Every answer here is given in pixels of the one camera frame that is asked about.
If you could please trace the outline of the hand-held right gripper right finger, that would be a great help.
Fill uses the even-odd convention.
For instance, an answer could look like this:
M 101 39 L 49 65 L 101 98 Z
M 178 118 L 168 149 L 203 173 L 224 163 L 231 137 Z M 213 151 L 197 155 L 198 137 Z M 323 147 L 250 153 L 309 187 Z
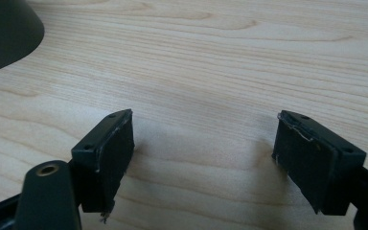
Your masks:
M 278 119 L 272 158 L 316 213 L 344 216 L 365 151 L 308 116 L 283 110 Z

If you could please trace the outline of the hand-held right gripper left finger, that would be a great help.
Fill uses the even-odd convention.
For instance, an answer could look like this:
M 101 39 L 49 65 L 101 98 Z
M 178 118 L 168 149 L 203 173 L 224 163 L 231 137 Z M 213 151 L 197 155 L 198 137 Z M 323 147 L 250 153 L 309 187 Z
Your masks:
M 131 109 L 105 116 L 72 149 L 70 168 L 77 203 L 85 213 L 110 214 L 133 156 Z

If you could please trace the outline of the dark grey slotted corner rack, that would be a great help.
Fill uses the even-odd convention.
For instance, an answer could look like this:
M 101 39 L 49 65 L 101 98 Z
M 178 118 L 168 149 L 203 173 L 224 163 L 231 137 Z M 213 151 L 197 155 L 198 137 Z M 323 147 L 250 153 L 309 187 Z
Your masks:
M 26 0 L 0 0 L 0 69 L 33 52 L 45 34 Z

